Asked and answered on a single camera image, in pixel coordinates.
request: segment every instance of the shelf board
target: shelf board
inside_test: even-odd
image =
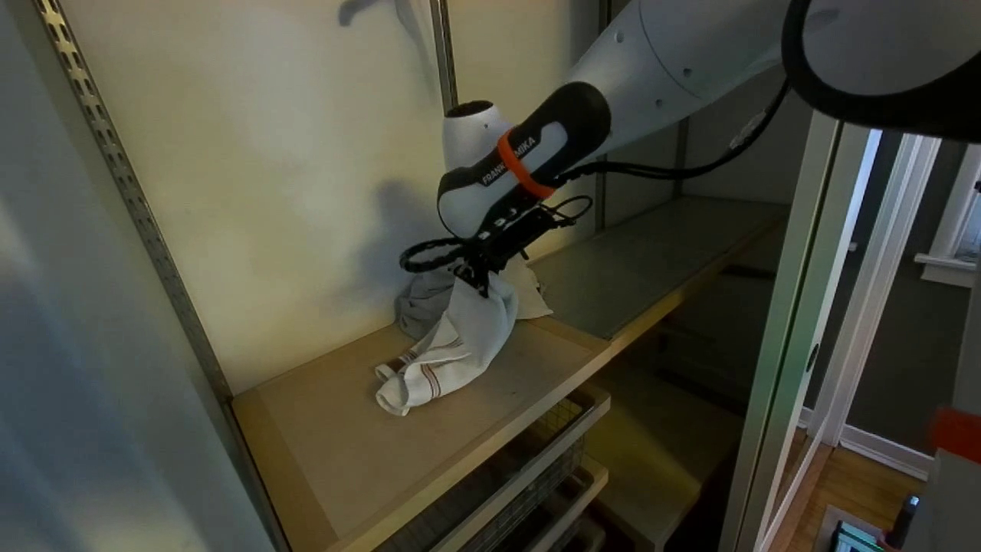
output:
[[[742,418],[667,383],[658,364],[615,362],[594,386],[615,396],[586,436],[586,454],[611,470],[597,503],[663,548],[736,452]]]
[[[562,249],[535,270],[555,317],[624,351],[785,215],[785,206],[770,204],[685,196]]]
[[[606,364],[603,342],[519,323],[486,378],[398,422],[370,367],[405,346],[383,328],[234,401],[294,548],[375,548]]]

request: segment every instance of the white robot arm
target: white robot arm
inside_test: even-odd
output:
[[[981,139],[979,16],[981,0],[635,0],[526,123],[441,178],[438,218],[483,290],[489,270],[562,223],[541,206],[578,165],[780,59],[805,100],[842,120]],[[402,268],[432,268],[416,254]]]

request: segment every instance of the wooden shelf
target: wooden shelf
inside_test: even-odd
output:
[[[398,357],[369,334],[242,392],[234,407],[294,548],[370,548],[606,364],[603,342],[519,323],[473,386],[398,422],[370,367]]]
[[[732,201],[675,201],[535,264],[558,319],[635,343],[713,282],[788,210]]]
[[[375,406],[375,364],[407,351],[397,328],[242,392],[234,411],[291,548],[375,548],[392,537],[782,215],[680,201],[541,260],[551,309],[578,328],[519,323],[486,378],[405,422]]]

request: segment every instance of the black cable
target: black cable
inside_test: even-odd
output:
[[[429,270],[438,270],[438,268],[447,268],[453,264],[458,257],[464,257],[464,241],[426,241],[426,243],[416,243],[410,249],[405,249],[398,254],[398,264],[405,272],[429,272]]]
[[[616,173],[616,174],[635,174],[635,178],[653,178],[653,181],[679,181],[679,178],[699,178],[705,173],[714,173],[726,162],[732,162],[736,157],[742,157],[753,144],[760,141],[760,134],[770,128],[774,118],[780,114],[782,103],[788,100],[788,79],[780,87],[780,93],[774,96],[774,103],[766,106],[764,120],[746,134],[746,141],[739,141],[736,148],[731,148],[726,153],[721,153],[714,162],[705,165],[689,165],[689,168],[671,168],[671,165],[641,165],[641,162],[586,162],[579,168],[571,168],[565,174],[558,174],[558,181],[575,181],[584,174],[594,174],[594,173]]]
[[[592,210],[592,196],[571,196],[571,201],[565,201],[558,206],[545,206],[545,210],[558,226],[575,226]]]

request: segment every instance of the white wall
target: white wall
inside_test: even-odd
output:
[[[388,325],[398,251],[438,238],[426,5],[66,0],[234,389]],[[450,3],[461,100],[522,120],[578,9]]]
[[[641,139],[611,153],[616,162],[675,165],[679,126],[660,134]],[[651,181],[633,174],[606,174],[606,223],[628,220],[667,201],[671,201],[675,181]]]
[[[0,3],[0,548],[273,548],[31,9]]]
[[[693,118],[689,165],[713,162],[732,144],[732,139],[739,141],[756,118],[766,110],[782,78],[785,73],[780,69],[766,70]],[[699,196],[790,204],[811,114],[812,110],[801,103],[801,96],[788,93],[766,134],[746,150],[746,157],[719,173],[693,178],[686,190]]]

